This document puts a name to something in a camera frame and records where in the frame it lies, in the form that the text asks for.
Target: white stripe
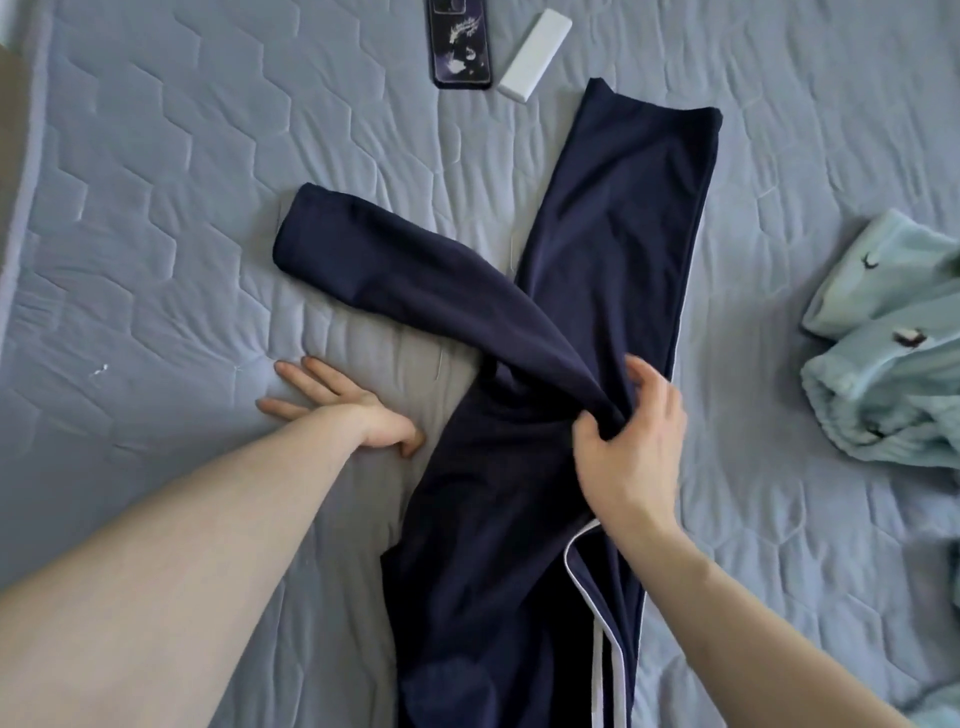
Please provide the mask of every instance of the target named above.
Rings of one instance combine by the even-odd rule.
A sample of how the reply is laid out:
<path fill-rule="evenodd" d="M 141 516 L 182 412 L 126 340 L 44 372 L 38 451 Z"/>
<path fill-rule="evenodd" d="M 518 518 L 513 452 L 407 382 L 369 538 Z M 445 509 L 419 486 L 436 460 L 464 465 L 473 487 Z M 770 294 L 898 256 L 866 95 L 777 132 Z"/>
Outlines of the white stripe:
<path fill-rule="evenodd" d="M 577 591 L 580 592 L 581 596 L 584 598 L 584 601 L 587 603 L 587 606 L 590 608 L 591 612 L 596 621 L 603 625 L 604 634 L 607 636 L 607 640 L 610 642 L 612 654 L 613 654 L 613 728 L 628 728 L 630 723 L 627 721 L 627 679 L 626 679 L 626 668 L 623 664 L 623 650 L 620 648 L 620 645 L 613 638 L 613 630 L 611 630 L 610 625 L 607 624 L 607 621 L 603 619 L 603 616 L 600 614 L 600 610 L 597 609 L 597 605 L 593 602 L 593 599 L 590 598 L 590 595 L 587 594 L 587 590 L 584 589 L 583 585 L 577 581 L 577 577 L 573 575 L 573 571 L 570 570 L 570 562 L 568 559 L 570 553 L 570 547 L 573 546 L 573 542 L 579 539 L 588 531 L 592 531 L 594 528 L 600 525 L 600 521 L 593 519 L 590 523 L 581 528 L 577 533 L 570 539 L 569 543 L 564 549 L 564 567 L 566 568 L 566 573 L 569 575 L 570 580 L 573 582 L 573 585 L 577 588 Z"/>
<path fill-rule="evenodd" d="M 593 620 L 593 703 L 591 728 L 603 728 L 603 626 Z"/>

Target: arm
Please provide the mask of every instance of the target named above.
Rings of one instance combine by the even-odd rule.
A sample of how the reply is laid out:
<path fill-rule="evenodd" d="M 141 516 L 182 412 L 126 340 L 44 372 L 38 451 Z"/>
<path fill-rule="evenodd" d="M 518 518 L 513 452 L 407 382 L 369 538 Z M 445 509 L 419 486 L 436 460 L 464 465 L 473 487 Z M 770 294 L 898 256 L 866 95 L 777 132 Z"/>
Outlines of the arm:
<path fill-rule="evenodd" d="M 422 436 L 317 359 L 322 407 L 137 503 L 0 594 L 0 725 L 205 728 L 330 485 L 361 445 Z"/>
<path fill-rule="evenodd" d="M 581 415 L 574 456 L 590 507 L 657 604 L 730 726 L 910 723 L 704 556 L 677 524 L 680 393 L 627 357 L 639 408 L 604 442 Z"/>

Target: forearm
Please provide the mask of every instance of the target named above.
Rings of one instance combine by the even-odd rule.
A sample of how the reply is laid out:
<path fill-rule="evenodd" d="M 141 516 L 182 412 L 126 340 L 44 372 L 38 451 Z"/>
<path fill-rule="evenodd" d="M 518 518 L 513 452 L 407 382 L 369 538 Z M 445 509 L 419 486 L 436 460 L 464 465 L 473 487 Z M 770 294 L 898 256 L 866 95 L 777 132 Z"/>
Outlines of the forearm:
<path fill-rule="evenodd" d="M 679 528 L 618 543 L 730 726 L 909 725 Z"/>
<path fill-rule="evenodd" d="M 0 595 L 0 723 L 206 726 L 362 439 L 352 408 L 318 410 Z"/>

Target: quilted mattress cover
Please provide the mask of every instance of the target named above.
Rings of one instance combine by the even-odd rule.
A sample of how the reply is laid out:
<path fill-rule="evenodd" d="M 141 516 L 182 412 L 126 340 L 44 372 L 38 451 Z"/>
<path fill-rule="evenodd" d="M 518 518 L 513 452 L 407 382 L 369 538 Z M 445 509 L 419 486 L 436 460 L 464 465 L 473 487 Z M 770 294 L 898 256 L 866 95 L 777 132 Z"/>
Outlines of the quilted mattress cover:
<path fill-rule="evenodd" d="M 719 107 L 676 379 L 697 543 L 882 697 L 960 677 L 945 473 L 822 435 L 798 322 L 896 206 L 960 233 L 952 0 L 555 0 L 573 30 L 527 105 L 429 79 L 422 0 L 43 0 L 28 161 L 0 276 L 0 585 L 129 503 L 276 426 L 271 365 L 325 357 L 435 443 L 476 354 L 347 310 L 270 262 L 303 182 L 350 192 L 514 272 L 591 76 Z M 502 74 L 540 2 L 490 0 Z M 378 558 L 429 457 L 355 457 L 279 585 L 213 724 L 391 726 Z M 653 607 L 635 725 L 720 724 Z"/>

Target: pant leg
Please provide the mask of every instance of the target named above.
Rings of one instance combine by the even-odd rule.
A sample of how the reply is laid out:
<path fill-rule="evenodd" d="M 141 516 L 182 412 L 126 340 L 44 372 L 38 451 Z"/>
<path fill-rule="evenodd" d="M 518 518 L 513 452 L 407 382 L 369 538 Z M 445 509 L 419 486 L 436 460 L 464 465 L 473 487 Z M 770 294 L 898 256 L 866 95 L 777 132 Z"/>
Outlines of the pant leg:
<path fill-rule="evenodd" d="M 282 270 L 487 355 L 383 557 L 404 724 L 588 720 L 593 616 L 561 563 L 591 517 L 570 424 L 587 408 L 607 434 L 622 425 L 624 351 L 669 368 L 718 128 L 712 109 L 659 109 L 591 82 L 517 286 L 385 210 L 298 194 L 275 246 Z M 635 663 L 642 590 L 599 539 L 573 556 Z"/>

